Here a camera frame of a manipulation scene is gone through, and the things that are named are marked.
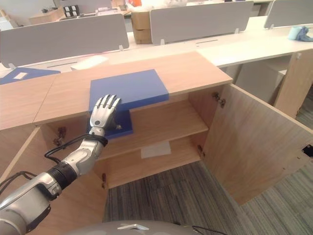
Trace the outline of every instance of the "desk partition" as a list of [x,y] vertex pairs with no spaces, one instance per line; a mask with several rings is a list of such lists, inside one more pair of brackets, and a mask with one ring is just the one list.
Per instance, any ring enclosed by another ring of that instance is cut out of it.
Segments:
[[129,47],[122,14],[37,24],[0,32],[5,67]]
[[264,28],[313,24],[313,0],[276,0]]
[[150,12],[153,44],[243,31],[252,1],[155,9]]

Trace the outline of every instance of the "wooden cabinet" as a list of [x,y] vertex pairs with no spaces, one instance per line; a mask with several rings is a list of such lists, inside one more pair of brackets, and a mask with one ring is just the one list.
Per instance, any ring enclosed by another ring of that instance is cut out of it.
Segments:
[[[40,108],[27,123],[32,132],[2,177],[50,168],[53,162],[43,154],[54,146],[58,127],[67,128],[65,140],[85,133],[91,80],[147,69],[157,71],[170,99],[131,110],[134,133],[110,141],[93,172],[64,190],[31,234],[59,234],[101,222],[109,188],[195,161],[204,161],[243,204],[310,160],[301,150],[313,144],[311,129],[232,85],[230,77],[192,52],[53,75]],[[163,141],[169,141],[171,154],[141,158],[141,148]],[[74,148],[56,156],[64,158]],[[14,182],[6,195],[22,182]]]

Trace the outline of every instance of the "white desk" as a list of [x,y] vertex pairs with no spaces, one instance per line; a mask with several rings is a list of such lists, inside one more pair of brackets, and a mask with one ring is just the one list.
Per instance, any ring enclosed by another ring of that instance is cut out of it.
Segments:
[[[128,33],[129,49],[105,52],[102,55],[109,59],[110,64],[121,64],[196,50],[214,65],[222,68],[313,48],[313,43],[289,40],[288,34],[291,27],[264,29],[265,20],[266,16],[251,17],[246,30],[238,34],[208,37],[162,46],[154,46],[152,44],[137,45],[131,32]],[[92,55],[38,63],[28,65],[27,67],[67,72],[70,71],[72,64],[90,56]]]

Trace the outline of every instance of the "open cabinet door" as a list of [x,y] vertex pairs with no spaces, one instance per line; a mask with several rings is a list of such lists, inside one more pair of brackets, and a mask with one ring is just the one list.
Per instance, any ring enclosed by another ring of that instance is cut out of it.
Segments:
[[235,85],[225,85],[203,146],[204,162],[243,204],[309,162],[312,130]]

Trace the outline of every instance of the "blue board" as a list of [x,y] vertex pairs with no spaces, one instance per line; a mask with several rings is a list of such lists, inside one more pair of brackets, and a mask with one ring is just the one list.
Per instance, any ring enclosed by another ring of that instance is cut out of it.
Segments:
[[[14,79],[20,72],[25,72],[27,74],[22,79]],[[0,85],[11,83],[11,82],[24,81],[24,80],[28,80],[28,79],[35,78],[35,77],[42,77],[42,76],[57,74],[57,73],[61,73],[61,72],[56,71],[56,70],[38,70],[38,69],[17,67],[14,70],[12,70],[10,73],[8,73],[6,76],[4,76],[2,79],[0,79]]]
[[117,106],[115,120],[121,130],[107,131],[106,138],[133,133],[130,109],[155,104],[169,99],[168,91],[155,70],[134,72],[91,81],[89,111],[92,112],[97,100],[106,94],[116,94],[121,98]]

